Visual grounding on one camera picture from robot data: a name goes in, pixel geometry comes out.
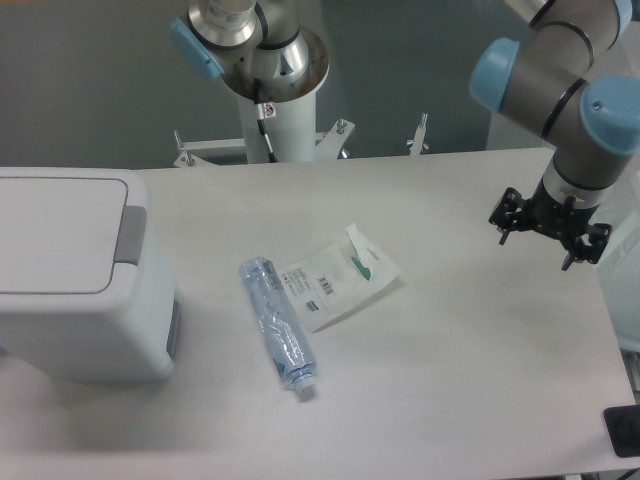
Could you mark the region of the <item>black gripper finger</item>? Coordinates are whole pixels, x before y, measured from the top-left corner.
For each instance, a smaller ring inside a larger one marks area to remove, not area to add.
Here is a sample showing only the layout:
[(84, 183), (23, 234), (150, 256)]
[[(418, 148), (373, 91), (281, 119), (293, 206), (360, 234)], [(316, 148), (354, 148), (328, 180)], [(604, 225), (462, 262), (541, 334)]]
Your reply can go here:
[(508, 187), (496, 203), (489, 223), (499, 231), (499, 244), (504, 245), (512, 232), (529, 230), (529, 201), (515, 188)]
[(597, 264), (606, 249), (613, 228), (607, 223), (586, 224), (562, 233), (560, 242), (567, 252), (561, 270), (567, 271), (574, 263), (587, 261)]

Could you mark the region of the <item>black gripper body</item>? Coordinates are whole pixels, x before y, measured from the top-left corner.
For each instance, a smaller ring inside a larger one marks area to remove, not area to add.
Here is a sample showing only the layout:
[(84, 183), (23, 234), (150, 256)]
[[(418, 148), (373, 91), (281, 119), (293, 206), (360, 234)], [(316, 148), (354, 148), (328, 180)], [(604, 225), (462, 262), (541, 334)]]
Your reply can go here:
[(569, 204), (559, 203), (540, 181), (522, 210), (522, 230), (533, 230), (559, 240), (563, 246), (575, 246), (586, 234), (588, 222), (596, 209), (596, 206), (579, 208), (577, 200)]

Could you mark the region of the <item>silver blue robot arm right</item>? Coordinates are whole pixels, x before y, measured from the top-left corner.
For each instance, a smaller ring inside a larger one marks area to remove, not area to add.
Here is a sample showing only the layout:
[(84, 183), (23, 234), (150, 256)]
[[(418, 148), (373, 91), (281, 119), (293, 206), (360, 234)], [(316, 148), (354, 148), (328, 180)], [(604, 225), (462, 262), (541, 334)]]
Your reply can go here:
[(504, 236), (534, 231), (566, 249), (606, 245), (611, 226), (592, 223), (603, 197), (639, 151), (639, 81), (586, 78), (632, 21), (630, 1), (510, 1), (533, 31), (494, 41), (471, 75), (471, 96), (554, 148), (530, 198), (503, 194), (489, 221)]

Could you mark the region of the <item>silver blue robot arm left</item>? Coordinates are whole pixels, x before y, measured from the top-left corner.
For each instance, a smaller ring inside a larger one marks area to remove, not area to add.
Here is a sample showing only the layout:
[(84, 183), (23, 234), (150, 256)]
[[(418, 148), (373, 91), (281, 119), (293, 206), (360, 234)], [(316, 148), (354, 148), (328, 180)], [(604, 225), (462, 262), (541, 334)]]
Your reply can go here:
[[(470, 78), (477, 102), (555, 149), (533, 195), (507, 189), (491, 224), (503, 236), (534, 231), (559, 241), (570, 265), (600, 260), (612, 229), (592, 216), (634, 150), (618, 98), (625, 79), (586, 79), (631, 15), (627, 1), (539, 1), (528, 15), (533, 38), (494, 41)], [(261, 100), (279, 81), (258, 75), (255, 56), (288, 49), (300, 25), (289, 1), (194, 1), (171, 31), (206, 74), (247, 87)]]

